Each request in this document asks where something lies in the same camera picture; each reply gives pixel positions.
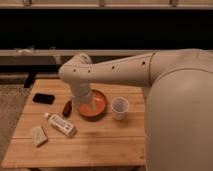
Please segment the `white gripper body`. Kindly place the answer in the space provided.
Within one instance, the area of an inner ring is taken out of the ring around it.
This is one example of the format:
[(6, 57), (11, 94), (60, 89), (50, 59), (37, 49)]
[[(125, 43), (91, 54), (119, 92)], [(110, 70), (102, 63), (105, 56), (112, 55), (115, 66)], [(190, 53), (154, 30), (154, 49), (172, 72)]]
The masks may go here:
[(89, 107), (93, 107), (93, 93), (88, 83), (73, 84), (70, 86), (71, 97), (76, 108), (85, 104)]

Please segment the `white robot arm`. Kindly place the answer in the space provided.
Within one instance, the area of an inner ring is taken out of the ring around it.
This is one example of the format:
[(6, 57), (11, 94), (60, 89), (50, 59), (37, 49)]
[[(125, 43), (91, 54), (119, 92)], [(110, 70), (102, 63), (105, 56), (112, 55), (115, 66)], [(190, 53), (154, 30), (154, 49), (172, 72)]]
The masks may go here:
[(154, 51), (94, 64), (79, 53), (59, 69), (77, 103), (90, 102), (92, 83), (147, 89), (147, 171), (213, 171), (213, 52)]

